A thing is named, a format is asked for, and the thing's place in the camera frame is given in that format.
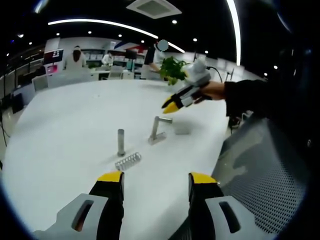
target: person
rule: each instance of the person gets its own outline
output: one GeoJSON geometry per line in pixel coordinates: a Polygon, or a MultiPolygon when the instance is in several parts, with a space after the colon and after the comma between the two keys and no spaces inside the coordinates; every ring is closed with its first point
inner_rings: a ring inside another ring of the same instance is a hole
{"type": "Polygon", "coordinates": [[[102,64],[105,66],[112,66],[114,64],[114,57],[110,52],[107,52],[101,60],[102,64]]]}
{"type": "Polygon", "coordinates": [[[144,60],[144,75],[149,80],[161,80],[160,68],[166,58],[164,52],[157,47],[157,43],[148,50],[144,60]]]}
{"type": "Polygon", "coordinates": [[[63,69],[76,71],[86,66],[86,56],[81,52],[79,46],[75,46],[73,52],[64,59],[63,69]]]}

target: ceiling light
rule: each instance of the ceiling light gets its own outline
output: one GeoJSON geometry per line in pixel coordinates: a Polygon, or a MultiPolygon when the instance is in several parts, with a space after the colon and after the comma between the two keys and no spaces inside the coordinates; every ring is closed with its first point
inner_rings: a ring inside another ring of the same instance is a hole
{"type": "Polygon", "coordinates": [[[173,43],[171,43],[169,41],[168,41],[168,44],[169,44],[169,46],[173,47],[174,49],[177,49],[179,52],[181,52],[183,54],[186,52],[185,50],[181,49],[180,47],[174,45],[173,43]]]}
{"type": "MultiPolygon", "coordinates": [[[[105,21],[105,20],[97,20],[97,19],[65,19],[65,20],[48,22],[48,25],[64,24],[64,23],[80,23],[80,22],[83,22],[83,23],[108,24],[108,25],[118,26],[118,27],[121,27],[121,28],[130,29],[130,30],[139,32],[141,34],[148,35],[148,36],[150,36],[150,37],[152,37],[154,39],[158,39],[159,38],[157,35],[154,35],[154,34],[152,34],[150,32],[141,30],[141,29],[133,27],[133,26],[129,26],[129,25],[113,22],[113,21],[105,21]]],[[[183,49],[181,49],[180,47],[172,44],[171,42],[168,42],[168,43],[169,43],[169,46],[177,49],[178,51],[180,51],[183,54],[185,53],[185,51],[183,49]]]]}
{"type": "Polygon", "coordinates": [[[234,27],[234,34],[235,34],[235,46],[236,46],[236,64],[240,66],[240,60],[241,60],[241,37],[240,37],[240,25],[239,25],[239,18],[237,14],[237,9],[234,0],[226,0],[228,3],[232,21],[233,21],[233,27],[234,27]]]}

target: black sleeve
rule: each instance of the black sleeve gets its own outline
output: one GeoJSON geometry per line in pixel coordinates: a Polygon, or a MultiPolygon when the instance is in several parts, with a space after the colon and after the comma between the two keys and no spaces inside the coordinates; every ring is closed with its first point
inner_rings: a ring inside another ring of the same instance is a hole
{"type": "Polygon", "coordinates": [[[154,62],[155,51],[156,51],[156,49],[154,47],[149,48],[148,52],[146,53],[145,59],[144,59],[145,65],[149,65],[154,62]]]}
{"type": "Polygon", "coordinates": [[[261,80],[243,80],[225,82],[224,93],[227,116],[241,116],[245,111],[253,111],[269,117],[276,110],[276,89],[269,82],[261,80]]]}

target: perforated metal panel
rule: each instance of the perforated metal panel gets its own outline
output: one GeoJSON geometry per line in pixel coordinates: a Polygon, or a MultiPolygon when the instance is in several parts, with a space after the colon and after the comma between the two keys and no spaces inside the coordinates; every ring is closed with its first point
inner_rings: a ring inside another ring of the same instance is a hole
{"type": "Polygon", "coordinates": [[[249,125],[224,143],[213,177],[224,195],[254,214],[257,226],[278,234],[302,202],[310,174],[272,123],[251,119],[249,125]]]}

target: chair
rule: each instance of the chair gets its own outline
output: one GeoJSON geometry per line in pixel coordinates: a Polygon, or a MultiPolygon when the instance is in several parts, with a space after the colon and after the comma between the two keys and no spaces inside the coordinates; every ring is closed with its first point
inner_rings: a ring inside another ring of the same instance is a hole
{"type": "Polygon", "coordinates": [[[127,80],[132,80],[132,79],[135,79],[135,74],[133,72],[124,72],[122,74],[122,79],[127,79],[127,80]]]}
{"type": "Polygon", "coordinates": [[[108,80],[117,80],[117,79],[122,79],[124,69],[121,66],[112,66],[108,80]]]}

